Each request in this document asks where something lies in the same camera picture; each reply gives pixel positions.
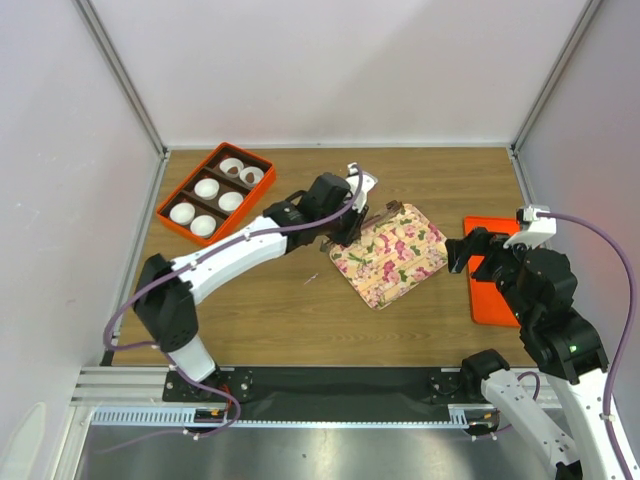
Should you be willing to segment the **metal tongs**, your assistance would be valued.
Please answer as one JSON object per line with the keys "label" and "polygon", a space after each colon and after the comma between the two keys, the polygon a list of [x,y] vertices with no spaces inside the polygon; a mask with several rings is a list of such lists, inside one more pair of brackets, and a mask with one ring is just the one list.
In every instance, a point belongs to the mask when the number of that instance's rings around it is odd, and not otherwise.
{"label": "metal tongs", "polygon": [[[403,203],[400,202],[402,204],[402,206],[395,211],[388,211],[386,209],[386,205],[385,207],[376,212],[373,215],[368,216],[362,223],[361,225],[361,230],[364,231],[369,227],[375,226],[376,224],[381,224],[389,219],[391,219],[394,215],[398,214],[400,212],[400,210],[403,208]],[[320,244],[320,251],[322,253],[328,253],[331,248],[335,245],[335,243],[331,240],[323,240],[322,243]]]}

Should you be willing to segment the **small paper scrap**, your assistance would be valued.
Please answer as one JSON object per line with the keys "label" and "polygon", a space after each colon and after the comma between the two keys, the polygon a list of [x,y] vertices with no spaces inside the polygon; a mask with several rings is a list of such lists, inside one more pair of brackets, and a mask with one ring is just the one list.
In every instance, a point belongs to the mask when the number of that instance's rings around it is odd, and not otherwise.
{"label": "small paper scrap", "polygon": [[308,278],[308,279],[303,283],[303,285],[307,285],[307,284],[309,284],[310,282],[312,282],[313,280],[315,280],[315,279],[318,277],[318,275],[319,275],[319,273],[315,273],[315,274],[313,274],[311,277],[309,277],[309,278]]}

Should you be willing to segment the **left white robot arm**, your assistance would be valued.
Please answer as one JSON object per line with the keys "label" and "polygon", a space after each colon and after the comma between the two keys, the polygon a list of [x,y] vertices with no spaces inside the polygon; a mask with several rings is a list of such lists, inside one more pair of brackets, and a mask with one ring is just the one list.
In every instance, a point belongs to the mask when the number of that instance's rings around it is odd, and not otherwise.
{"label": "left white robot arm", "polygon": [[192,254],[166,260],[156,254],[144,264],[133,310],[155,346],[185,375],[185,388],[198,400],[220,388],[218,365],[199,337],[197,306],[215,290],[248,270],[283,257],[324,236],[349,246],[368,213],[375,176],[352,163],[341,178],[324,173],[266,208],[241,231]]}

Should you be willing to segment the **aluminium frame post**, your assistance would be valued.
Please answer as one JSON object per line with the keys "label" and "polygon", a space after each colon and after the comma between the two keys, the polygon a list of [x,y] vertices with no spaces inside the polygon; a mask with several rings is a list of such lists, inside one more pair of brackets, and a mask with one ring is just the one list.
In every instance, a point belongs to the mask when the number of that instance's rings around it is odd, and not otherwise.
{"label": "aluminium frame post", "polygon": [[107,28],[94,3],[90,0],[73,0],[72,3],[77,9],[83,23],[89,31],[89,34],[96,43],[98,51],[113,74],[125,101],[139,122],[146,138],[149,140],[160,158],[164,159],[168,152],[168,148],[161,139],[159,131],[154,124],[138,89],[134,85],[128,69],[125,66],[121,55],[107,31]]}
{"label": "aluminium frame post", "polygon": [[572,60],[578,47],[580,46],[582,39],[586,35],[588,29],[590,28],[603,4],[603,0],[588,0],[585,2],[556,60],[554,61],[549,73],[545,77],[539,93],[537,94],[532,106],[530,107],[528,113],[524,118],[522,125],[518,129],[513,141],[511,142],[510,149],[514,155],[518,155],[520,150],[524,146],[524,143],[526,142],[536,121],[538,120],[543,109],[550,100],[556,86],[560,82],[564,72],[569,66],[570,61]]}

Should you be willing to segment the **floral serving tray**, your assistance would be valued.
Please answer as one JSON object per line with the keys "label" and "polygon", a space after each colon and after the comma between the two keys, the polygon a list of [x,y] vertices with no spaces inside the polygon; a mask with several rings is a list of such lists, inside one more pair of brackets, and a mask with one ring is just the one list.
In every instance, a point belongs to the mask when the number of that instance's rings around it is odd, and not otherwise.
{"label": "floral serving tray", "polygon": [[[405,238],[398,238],[401,227]],[[365,247],[364,237],[381,238]],[[334,245],[329,258],[364,303],[382,310],[447,265],[446,237],[414,205],[403,203],[391,219],[366,230],[348,247]]]}

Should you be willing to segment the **aluminium frame post left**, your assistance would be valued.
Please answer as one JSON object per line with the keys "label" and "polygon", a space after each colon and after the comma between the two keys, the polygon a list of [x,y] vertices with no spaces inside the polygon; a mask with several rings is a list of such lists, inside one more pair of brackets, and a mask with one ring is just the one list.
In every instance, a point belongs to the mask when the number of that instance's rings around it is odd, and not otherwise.
{"label": "aluminium frame post left", "polygon": [[72,3],[77,9],[83,23],[89,31],[89,34],[96,43],[98,51],[113,74],[125,101],[139,122],[146,138],[149,140],[160,158],[164,159],[168,152],[168,148],[161,139],[159,131],[154,124],[138,89],[134,85],[128,69],[125,66],[121,55],[107,31],[107,28],[94,3],[90,0],[73,0]]}

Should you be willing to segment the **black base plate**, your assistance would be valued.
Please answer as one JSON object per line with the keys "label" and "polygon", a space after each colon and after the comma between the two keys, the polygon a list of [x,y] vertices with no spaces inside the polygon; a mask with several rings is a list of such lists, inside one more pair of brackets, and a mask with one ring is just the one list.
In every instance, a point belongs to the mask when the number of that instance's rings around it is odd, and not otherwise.
{"label": "black base plate", "polygon": [[459,370],[438,367],[229,367],[206,384],[260,413],[299,408],[425,412],[481,401],[467,392]]}

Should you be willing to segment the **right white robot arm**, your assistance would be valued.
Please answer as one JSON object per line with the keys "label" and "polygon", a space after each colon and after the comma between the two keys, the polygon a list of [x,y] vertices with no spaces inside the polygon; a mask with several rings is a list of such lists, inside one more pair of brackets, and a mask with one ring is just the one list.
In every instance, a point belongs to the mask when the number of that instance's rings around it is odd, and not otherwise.
{"label": "right white robot arm", "polygon": [[568,257],[511,244],[508,236],[476,228],[445,242],[448,269],[459,273],[473,256],[473,274],[495,284],[520,325],[519,336],[560,401],[564,432],[529,397],[494,349],[463,360],[460,388],[487,400],[510,422],[556,479],[636,479],[639,464],[606,389],[614,369],[596,328],[573,307],[578,281]]}

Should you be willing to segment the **aluminium frame post right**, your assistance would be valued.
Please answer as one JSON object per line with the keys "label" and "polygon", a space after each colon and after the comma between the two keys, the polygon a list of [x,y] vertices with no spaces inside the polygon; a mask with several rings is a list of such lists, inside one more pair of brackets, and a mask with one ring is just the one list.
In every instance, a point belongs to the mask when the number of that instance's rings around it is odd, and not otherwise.
{"label": "aluminium frame post right", "polygon": [[580,46],[582,39],[586,35],[588,29],[590,28],[603,4],[603,0],[588,0],[585,2],[556,60],[554,61],[549,73],[545,77],[539,93],[537,94],[532,106],[530,107],[528,113],[524,118],[522,125],[518,129],[513,141],[511,142],[510,149],[514,155],[518,155],[520,150],[524,146],[524,143],[526,142],[536,121],[538,120],[543,109],[550,100],[556,86],[560,82],[564,72],[569,66],[570,61],[572,60],[578,47]]}

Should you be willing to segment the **orange chocolate box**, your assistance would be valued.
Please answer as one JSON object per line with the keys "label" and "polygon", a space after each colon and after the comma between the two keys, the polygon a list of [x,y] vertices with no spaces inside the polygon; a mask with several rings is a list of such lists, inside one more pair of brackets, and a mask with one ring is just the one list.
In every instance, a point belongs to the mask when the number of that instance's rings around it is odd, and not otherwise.
{"label": "orange chocolate box", "polygon": [[[264,171],[262,181],[252,189],[247,188],[238,178],[228,178],[219,169],[219,163],[227,157],[235,157],[244,163],[244,168],[253,166]],[[195,184],[203,178],[214,178],[220,184],[218,195],[211,200],[203,200],[194,194]],[[174,188],[156,209],[156,217],[169,230],[190,240],[200,247],[209,246],[230,235],[246,217],[257,202],[266,194],[276,180],[274,164],[248,150],[223,142],[208,154],[181,183]],[[219,197],[235,191],[244,196],[243,203],[233,212],[226,213],[218,206]],[[180,202],[189,202],[195,207],[195,217],[210,215],[216,219],[217,227],[209,238],[201,238],[191,233],[189,225],[178,225],[169,219],[171,208]]]}

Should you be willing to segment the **orange box lid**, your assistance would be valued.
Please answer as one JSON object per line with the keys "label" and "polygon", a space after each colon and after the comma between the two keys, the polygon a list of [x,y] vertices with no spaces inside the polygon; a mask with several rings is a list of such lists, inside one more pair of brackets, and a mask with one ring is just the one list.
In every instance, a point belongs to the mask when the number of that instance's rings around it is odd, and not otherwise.
{"label": "orange box lid", "polygon": [[[520,227],[514,218],[466,216],[463,220],[464,234],[482,227],[489,232],[506,234],[510,237],[519,232]],[[474,274],[484,258],[472,256],[467,264],[466,278],[469,286],[471,319],[481,326],[519,328],[518,320],[504,300],[494,279],[478,281]]]}

